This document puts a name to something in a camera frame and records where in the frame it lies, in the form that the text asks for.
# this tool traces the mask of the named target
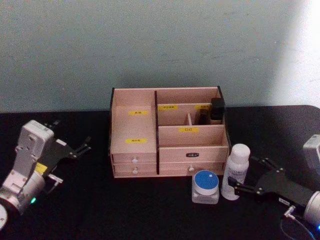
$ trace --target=desk organizer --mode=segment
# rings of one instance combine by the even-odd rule
[[[114,88],[109,154],[115,178],[224,172],[230,140],[226,118],[197,125],[200,110],[222,99],[219,87]]]

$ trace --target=jar with blue lid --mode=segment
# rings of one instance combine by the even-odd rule
[[[219,179],[215,173],[202,170],[192,176],[192,202],[217,204],[219,201]]]

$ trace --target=blue lid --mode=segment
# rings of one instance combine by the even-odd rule
[[[214,189],[219,184],[219,179],[217,175],[215,175],[212,171],[203,170],[199,171],[194,176],[195,184],[197,184],[200,188],[210,190]]]

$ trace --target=black table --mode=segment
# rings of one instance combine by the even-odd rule
[[[114,179],[107,111],[0,114],[1,182],[12,168],[21,127],[32,119],[62,120],[55,136],[73,148],[91,136],[92,151],[75,162],[62,162],[54,174],[63,184],[38,196],[23,216],[0,232],[2,239],[286,239],[279,228],[286,207],[277,202],[220,196],[217,205],[194,204],[191,177]],[[254,156],[283,166],[293,181],[320,190],[320,176],[308,168],[303,154],[303,144],[320,133],[320,109],[232,107],[228,129],[232,144],[248,145]],[[255,182],[258,168],[250,163],[246,183]],[[290,223],[284,221],[288,232],[309,239]],[[320,239],[314,226],[306,226]]]

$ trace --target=robotic arm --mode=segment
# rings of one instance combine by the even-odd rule
[[[51,174],[61,159],[74,160],[91,149],[89,137],[78,149],[72,149],[64,141],[54,138],[53,127],[35,120],[22,127],[13,168],[0,188],[0,230],[24,213],[49,179],[55,183],[47,193],[63,182]]]
[[[254,195],[259,201],[276,200],[301,215],[310,224],[320,226],[320,191],[312,191],[286,177],[286,171],[268,158],[252,156],[251,160],[263,164],[269,171],[261,176],[255,186],[249,186],[229,177],[228,184],[236,195]]]

